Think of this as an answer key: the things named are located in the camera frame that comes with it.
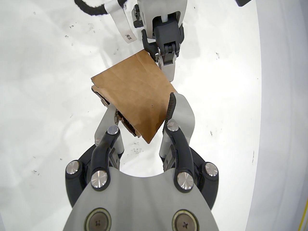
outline white floor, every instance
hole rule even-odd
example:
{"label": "white floor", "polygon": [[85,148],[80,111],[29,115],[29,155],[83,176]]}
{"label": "white floor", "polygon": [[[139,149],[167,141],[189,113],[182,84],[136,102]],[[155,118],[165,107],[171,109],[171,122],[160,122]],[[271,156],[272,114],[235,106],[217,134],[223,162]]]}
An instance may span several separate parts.
{"label": "white floor", "polygon": [[[129,1],[128,15],[134,4]],[[188,0],[184,30],[173,85],[196,116],[191,147],[219,168],[212,212],[220,230],[245,230],[261,118],[255,1],[239,8],[233,0]],[[0,213],[6,230],[63,228],[71,211],[65,166],[93,144],[106,111],[90,78],[140,51],[135,33],[139,40],[126,44],[110,16],[88,16],[73,0],[0,0]],[[161,130],[148,145],[121,129],[121,171],[161,173]]]}

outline metal screw cap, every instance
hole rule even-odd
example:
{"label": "metal screw cap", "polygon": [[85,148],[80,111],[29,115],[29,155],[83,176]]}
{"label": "metal screw cap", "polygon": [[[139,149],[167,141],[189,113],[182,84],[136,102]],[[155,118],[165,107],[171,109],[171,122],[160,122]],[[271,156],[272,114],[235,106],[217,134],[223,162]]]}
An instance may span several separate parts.
{"label": "metal screw cap", "polygon": [[180,214],[175,221],[176,231],[195,231],[195,223],[188,214]]}
{"label": "metal screw cap", "polygon": [[169,122],[167,124],[167,128],[168,128],[168,130],[173,131],[173,132],[179,130],[179,126],[176,122]]}
{"label": "metal screw cap", "polygon": [[79,169],[79,162],[76,160],[73,160],[66,166],[66,173],[69,175],[75,174]]}
{"label": "metal screw cap", "polygon": [[179,210],[173,216],[173,231],[197,231],[199,230],[198,226],[197,218],[187,210]]}
{"label": "metal screw cap", "polygon": [[106,231],[108,224],[109,221],[106,214],[97,212],[89,220],[89,231]]}
{"label": "metal screw cap", "polygon": [[193,177],[186,172],[181,172],[177,175],[177,182],[179,186],[185,190],[189,190],[193,187]]}
{"label": "metal screw cap", "polygon": [[85,231],[110,231],[111,216],[104,208],[96,208],[86,218]]}
{"label": "metal screw cap", "polygon": [[107,179],[108,175],[106,171],[104,170],[96,171],[91,177],[91,185],[94,188],[101,188],[106,184]]}
{"label": "metal screw cap", "polygon": [[115,135],[115,134],[118,133],[118,131],[119,131],[119,127],[116,126],[116,125],[113,125],[113,126],[110,126],[110,127],[108,128],[107,133],[108,133],[109,135]]}
{"label": "metal screw cap", "polygon": [[205,171],[209,176],[215,177],[218,174],[218,168],[213,163],[206,163]]}

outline yellow stripe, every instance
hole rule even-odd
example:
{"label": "yellow stripe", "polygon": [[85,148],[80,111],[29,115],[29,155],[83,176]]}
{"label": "yellow stripe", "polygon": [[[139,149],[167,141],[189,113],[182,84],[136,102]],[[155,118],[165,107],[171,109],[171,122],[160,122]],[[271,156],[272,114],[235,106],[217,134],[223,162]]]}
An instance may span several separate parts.
{"label": "yellow stripe", "polygon": [[306,206],[305,206],[305,210],[304,210],[304,213],[303,213],[303,217],[302,217],[301,223],[299,224],[298,231],[301,231],[301,229],[302,229],[302,225],[303,225],[303,222],[305,220],[307,208],[308,208],[308,199],[307,199],[307,202],[306,202]]}
{"label": "yellow stripe", "polygon": [[304,231],[306,231],[307,223],[308,223],[308,219],[306,220],[306,224],[305,224],[305,227],[304,227]]}
{"label": "yellow stripe", "polygon": [[[302,216],[302,220],[301,220],[301,222],[300,222],[300,224],[299,224],[299,227],[298,227],[298,231],[301,231],[301,229],[302,229],[302,225],[303,225],[303,222],[304,222],[304,220],[305,220],[307,208],[308,208],[308,199],[307,199],[307,202],[306,202],[306,206],[305,206],[305,210],[304,210],[304,213],[303,213],[303,216]],[[306,220],[306,224],[305,224],[305,227],[304,227],[304,231],[306,231],[307,222],[308,222],[308,218],[307,218],[307,220]]]}

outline black braided cable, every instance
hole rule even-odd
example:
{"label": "black braided cable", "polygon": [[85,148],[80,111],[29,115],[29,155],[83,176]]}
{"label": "black braided cable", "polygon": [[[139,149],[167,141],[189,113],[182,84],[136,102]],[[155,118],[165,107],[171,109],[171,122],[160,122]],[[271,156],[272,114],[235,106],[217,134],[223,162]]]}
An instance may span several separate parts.
{"label": "black braided cable", "polygon": [[[127,0],[118,0],[118,3],[123,8],[126,1]],[[88,4],[86,4],[83,0],[74,0],[74,2],[83,12],[85,12],[85,13],[91,15],[91,16],[108,14],[106,9],[105,9],[104,4],[102,4],[98,7],[91,7]]]}

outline cardboard piece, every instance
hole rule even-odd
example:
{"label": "cardboard piece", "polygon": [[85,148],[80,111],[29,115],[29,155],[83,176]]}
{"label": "cardboard piece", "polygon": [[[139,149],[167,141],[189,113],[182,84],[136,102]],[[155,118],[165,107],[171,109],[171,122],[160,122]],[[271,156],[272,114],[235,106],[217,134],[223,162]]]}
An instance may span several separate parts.
{"label": "cardboard piece", "polygon": [[92,90],[134,135],[150,143],[166,119],[171,92],[176,92],[150,55],[137,54],[92,77]]}

